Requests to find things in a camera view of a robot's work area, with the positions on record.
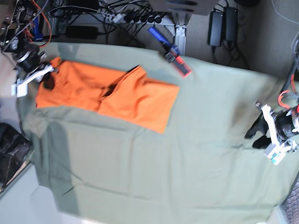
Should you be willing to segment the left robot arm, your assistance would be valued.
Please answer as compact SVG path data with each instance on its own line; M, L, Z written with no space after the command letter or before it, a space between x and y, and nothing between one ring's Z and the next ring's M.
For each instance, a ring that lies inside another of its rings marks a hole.
M295 72L299 71L299 50L296 36L291 45L293 65L278 95L278 106L281 111L276 112L268 104L256 102L261 114L246 132L244 138L252 139L257 132L262 136L254 141L254 149L263 149L264 155L273 165L278 165L287 153L297 151L299 144L293 137L299 134L299 105L291 106L283 102L284 98L299 102L299 90L296 89Z

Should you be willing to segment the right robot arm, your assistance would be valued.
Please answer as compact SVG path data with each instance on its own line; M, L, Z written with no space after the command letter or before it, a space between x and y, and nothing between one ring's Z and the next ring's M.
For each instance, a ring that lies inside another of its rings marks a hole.
M34 44L30 28L39 29L40 17L49 23L44 13L48 1L39 6L36 0L2 0L0 2L0 53L8 58L16 71L16 81L11 85L11 95L18 98L28 93L28 84L41 82L56 71L41 46Z

